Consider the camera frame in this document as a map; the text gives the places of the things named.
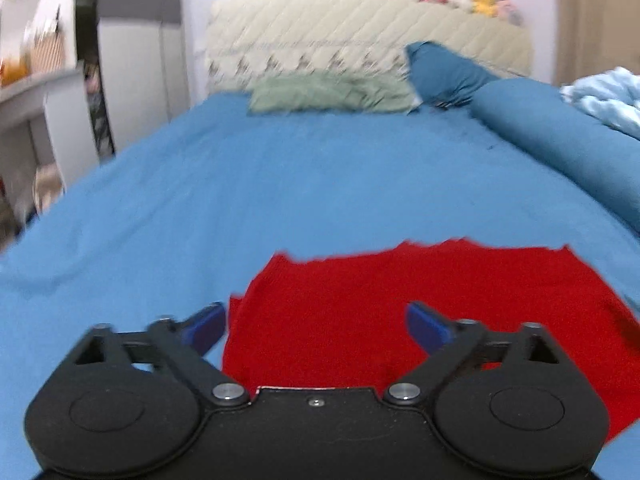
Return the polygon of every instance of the curtain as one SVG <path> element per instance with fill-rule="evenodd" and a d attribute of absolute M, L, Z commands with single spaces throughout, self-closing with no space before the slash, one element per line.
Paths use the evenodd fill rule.
<path fill-rule="evenodd" d="M 558 0 L 556 84 L 625 66 L 640 72 L 640 0 Z"/>

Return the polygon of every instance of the yellow plush toy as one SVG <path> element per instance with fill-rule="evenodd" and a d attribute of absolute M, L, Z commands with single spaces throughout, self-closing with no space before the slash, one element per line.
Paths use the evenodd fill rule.
<path fill-rule="evenodd" d="M 498 15 L 498 0 L 474 0 L 474 12 L 495 18 Z"/>

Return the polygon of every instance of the orange object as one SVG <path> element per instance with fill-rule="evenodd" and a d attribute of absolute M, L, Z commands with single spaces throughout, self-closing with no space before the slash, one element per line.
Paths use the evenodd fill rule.
<path fill-rule="evenodd" d="M 0 61 L 0 86 L 9 86 L 29 75 L 25 59 L 9 59 Z"/>

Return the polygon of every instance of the blue bedsheet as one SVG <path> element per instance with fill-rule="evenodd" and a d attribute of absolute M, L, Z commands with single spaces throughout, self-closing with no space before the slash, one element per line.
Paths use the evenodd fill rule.
<path fill-rule="evenodd" d="M 243 292 L 277 250 L 570 244 L 640 301 L 636 235 L 468 110 L 250 117 L 246 107 L 222 94 L 178 118 L 74 186 L 0 258 L 3 479 L 36 472 L 24 410 L 89 326 L 186 317 Z"/>

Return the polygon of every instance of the basket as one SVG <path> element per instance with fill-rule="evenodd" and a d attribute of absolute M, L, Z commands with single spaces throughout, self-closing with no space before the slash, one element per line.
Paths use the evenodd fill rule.
<path fill-rule="evenodd" d="M 38 38 L 31 49 L 31 73 L 41 74 L 64 68 L 65 41 L 61 32 Z"/>
<path fill-rule="evenodd" d="M 48 164 L 38 168 L 33 179 L 33 204 L 38 215 L 41 215 L 62 196 L 65 187 L 62 184 L 57 165 Z"/>

